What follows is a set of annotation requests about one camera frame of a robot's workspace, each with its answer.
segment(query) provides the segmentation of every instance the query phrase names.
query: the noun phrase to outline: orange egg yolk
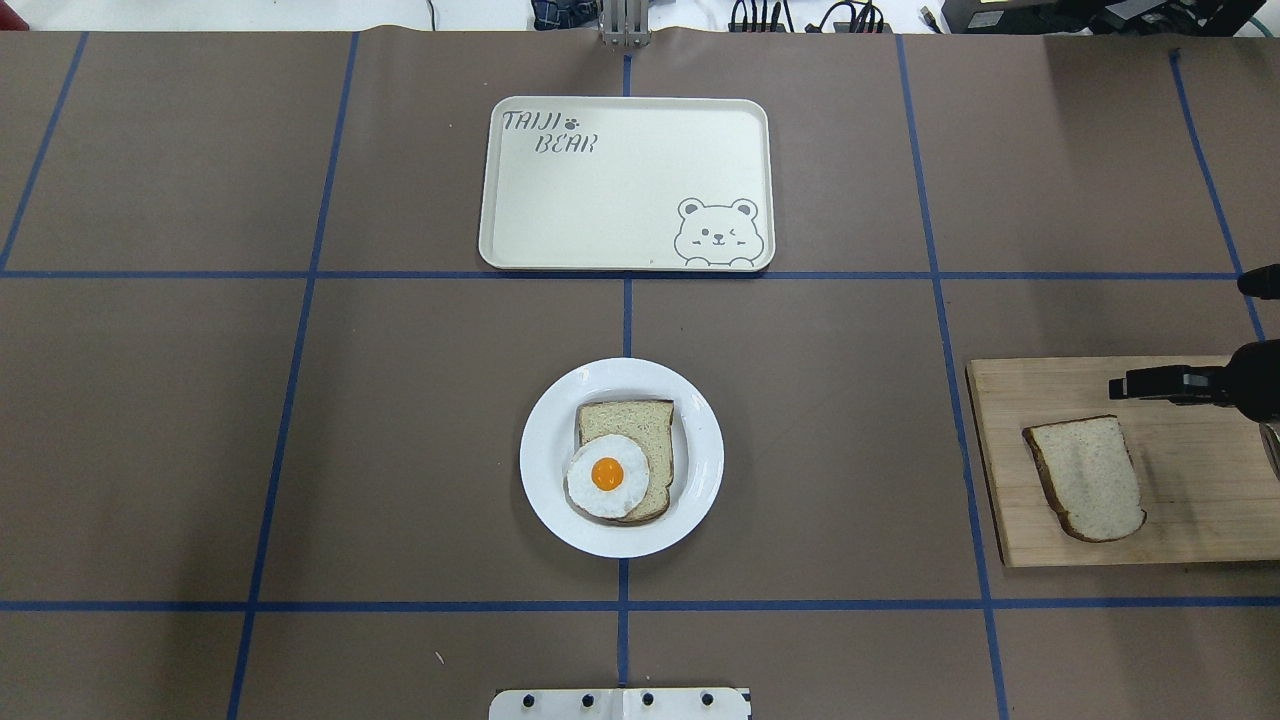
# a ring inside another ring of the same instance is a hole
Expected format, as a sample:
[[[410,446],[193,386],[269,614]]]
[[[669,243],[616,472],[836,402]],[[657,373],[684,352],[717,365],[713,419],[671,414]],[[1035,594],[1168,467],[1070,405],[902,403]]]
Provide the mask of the orange egg yolk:
[[[591,465],[591,482],[609,492],[622,484],[622,464],[612,457],[600,457]]]

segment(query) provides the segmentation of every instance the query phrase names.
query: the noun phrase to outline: wooden cutting board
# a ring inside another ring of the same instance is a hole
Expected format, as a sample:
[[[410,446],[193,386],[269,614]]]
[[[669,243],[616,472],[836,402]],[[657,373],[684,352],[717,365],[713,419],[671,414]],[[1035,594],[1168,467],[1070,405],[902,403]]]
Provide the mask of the wooden cutting board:
[[[1258,425],[1236,410],[1107,397],[1107,380],[1157,365],[1225,365],[1225,356],[974,360],[969,392],[1011,568],[1280,559],[1280,480]],[[1044,500],[1023,428],[1116,415],[1147,523],[1089,543],[1065,532]]]

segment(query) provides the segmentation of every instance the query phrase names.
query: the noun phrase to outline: rectangular tray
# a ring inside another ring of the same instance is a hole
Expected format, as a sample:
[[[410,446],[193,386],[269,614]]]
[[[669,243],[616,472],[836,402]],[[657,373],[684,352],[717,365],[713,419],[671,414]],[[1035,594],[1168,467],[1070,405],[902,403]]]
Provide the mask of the rectangular tray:
[[[480,256],[502,269],[759,270],[773,259],[764,109],[750,100],[507,97]]]
[[[1107,397],[1107,380],[1225,356],[974,360],[969,391],[1001,553],[1010,568],[1280,559],[1280,480],[1258,425],[1235,409]],[[1023,428],[1116,415],[1147,523],[1106,543],[1065,532],[1044,500]]]

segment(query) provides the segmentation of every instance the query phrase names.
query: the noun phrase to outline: bear drawing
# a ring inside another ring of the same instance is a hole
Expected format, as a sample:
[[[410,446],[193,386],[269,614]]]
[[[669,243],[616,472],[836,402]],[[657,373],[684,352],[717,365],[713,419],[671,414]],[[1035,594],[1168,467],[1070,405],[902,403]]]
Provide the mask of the bear drawing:
[[[764,238],[755,229],[759,209],[750,200],[705,205],[696,197],[680,202],[676,252],[690,268],[754,268],[764,254]]]

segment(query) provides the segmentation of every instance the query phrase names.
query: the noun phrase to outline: egg white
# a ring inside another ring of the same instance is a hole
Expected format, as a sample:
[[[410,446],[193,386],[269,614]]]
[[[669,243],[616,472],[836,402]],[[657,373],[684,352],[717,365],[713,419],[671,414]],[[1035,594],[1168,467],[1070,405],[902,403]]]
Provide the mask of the egg white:
[[[622,465],[622,484],[603,491],[591,480],[591,468],[603,457]],[[573,454],[564,473],[568,498],[590,515],[617,520],[635,510],[649,489],[649,460],[626,436],[602,436]]]

